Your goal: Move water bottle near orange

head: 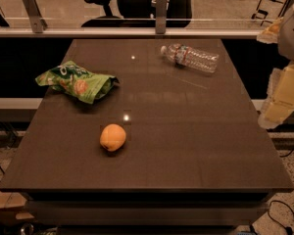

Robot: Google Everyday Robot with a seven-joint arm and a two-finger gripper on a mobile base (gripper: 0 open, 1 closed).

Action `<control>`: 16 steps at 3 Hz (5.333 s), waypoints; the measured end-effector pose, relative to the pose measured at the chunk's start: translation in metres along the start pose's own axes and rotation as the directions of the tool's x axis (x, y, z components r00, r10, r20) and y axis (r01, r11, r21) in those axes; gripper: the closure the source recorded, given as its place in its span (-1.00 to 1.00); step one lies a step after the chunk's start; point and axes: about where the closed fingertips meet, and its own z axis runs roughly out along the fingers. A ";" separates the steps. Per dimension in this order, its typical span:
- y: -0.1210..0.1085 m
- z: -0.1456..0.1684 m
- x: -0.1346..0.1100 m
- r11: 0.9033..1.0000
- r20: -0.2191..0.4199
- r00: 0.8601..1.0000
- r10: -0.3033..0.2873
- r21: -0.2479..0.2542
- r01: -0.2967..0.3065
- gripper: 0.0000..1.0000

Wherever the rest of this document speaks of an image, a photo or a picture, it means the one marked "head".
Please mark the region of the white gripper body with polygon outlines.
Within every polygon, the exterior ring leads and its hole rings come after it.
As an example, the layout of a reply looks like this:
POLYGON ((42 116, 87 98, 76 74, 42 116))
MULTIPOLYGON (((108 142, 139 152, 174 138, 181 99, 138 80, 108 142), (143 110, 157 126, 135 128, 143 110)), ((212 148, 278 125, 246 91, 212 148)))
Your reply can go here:
POLYGON ((278 52, 294 61, 294 3, 284 14, 278 35, 278 52))

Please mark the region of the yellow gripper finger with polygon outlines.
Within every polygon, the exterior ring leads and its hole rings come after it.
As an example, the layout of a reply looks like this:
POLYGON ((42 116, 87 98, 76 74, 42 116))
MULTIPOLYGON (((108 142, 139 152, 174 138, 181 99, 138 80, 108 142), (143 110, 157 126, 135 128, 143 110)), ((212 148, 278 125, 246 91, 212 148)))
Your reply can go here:
POLYGON ((294 62, 269 77, 267 99, 261 107, 258 124, 264 129, 281 125, 294 111, 294 62))
POLYGON ((257 35, 257 40, 266 44, 276 44, 282 23, 282 18, 275 20, 270 26, 266 27, 261 33, 257 35))

